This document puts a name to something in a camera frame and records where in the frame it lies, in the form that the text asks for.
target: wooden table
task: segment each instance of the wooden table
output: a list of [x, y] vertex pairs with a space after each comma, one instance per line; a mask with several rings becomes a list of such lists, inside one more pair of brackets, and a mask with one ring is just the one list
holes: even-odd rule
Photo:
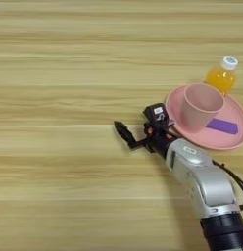
[[[228, 54], [243, 105], [243, 0], [0, 1], [0, 251], [208, 250], [164, 161], [113, 120], [141, 125]], [[243, 147], [212, 155], [243, 177]]]

